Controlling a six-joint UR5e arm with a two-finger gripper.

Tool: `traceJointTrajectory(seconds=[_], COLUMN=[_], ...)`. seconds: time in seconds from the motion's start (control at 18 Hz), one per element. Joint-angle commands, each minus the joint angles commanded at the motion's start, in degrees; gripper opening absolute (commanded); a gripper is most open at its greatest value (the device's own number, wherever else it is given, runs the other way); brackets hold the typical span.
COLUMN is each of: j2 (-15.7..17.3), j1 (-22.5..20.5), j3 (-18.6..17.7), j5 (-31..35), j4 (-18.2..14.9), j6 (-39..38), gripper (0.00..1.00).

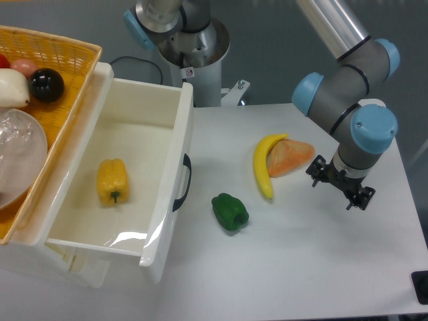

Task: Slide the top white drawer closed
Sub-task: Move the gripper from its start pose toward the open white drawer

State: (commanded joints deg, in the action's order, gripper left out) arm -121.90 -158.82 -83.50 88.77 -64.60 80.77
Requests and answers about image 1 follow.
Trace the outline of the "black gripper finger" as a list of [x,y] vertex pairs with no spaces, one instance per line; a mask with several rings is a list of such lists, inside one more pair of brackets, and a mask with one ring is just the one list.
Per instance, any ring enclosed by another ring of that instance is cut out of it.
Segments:
[[344,195],[349,201],[348,205],[346,206],[346,210],[356,207],[362,211],[365,211],[374,194],[375,189],[372,187],[359,186],[355,191],[346,190]]
[[327,167],[326,160],[323,156],[317,155],[316,158],[310,163],[306,169],[306,174],[312,179],[312,187],[318,183],[327,182],[327,174],[325,172]]

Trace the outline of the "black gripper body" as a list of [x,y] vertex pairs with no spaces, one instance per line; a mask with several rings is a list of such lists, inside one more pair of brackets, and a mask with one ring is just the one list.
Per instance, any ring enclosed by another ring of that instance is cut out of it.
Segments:
[[334,163],[326,167],[328,182],[342,191],[344,194],[357,194],[361,187],[362,179],[353,179],[346,176],[345,170],[338,170]]

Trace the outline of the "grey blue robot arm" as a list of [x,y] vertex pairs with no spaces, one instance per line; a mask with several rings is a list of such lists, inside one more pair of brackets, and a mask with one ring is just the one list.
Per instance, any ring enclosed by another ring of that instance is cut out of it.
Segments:
[[[372,39],[344,1],[299,1],[298,7],[340,66],[328,77],[308,74],[292,94],[294,106],[338,142],[332,160],[317,156],[307,173],[315,183],[341,190],[351,207],[366,209],[375,190],[362,182],[398,125],[388,108],[360,101],[394,74],[399,51],[385,39]],[[238,89],[221,91],[221,62],[230,40],[208,1],[138,1],[124,12],[124,22],[141,47],[159,51],[176,85],[193,86],[198,107],[242,97]]]

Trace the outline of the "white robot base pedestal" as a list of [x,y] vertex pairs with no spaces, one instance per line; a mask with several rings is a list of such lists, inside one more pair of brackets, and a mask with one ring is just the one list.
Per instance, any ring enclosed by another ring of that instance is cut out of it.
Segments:
[[162,42],[158,50],[168,63],[173,86],[188,82],[193,86],[197,107],[217,107],[221,104],[221,64],[229,46],[228,30],[212,18],[203,31],[180,31]]

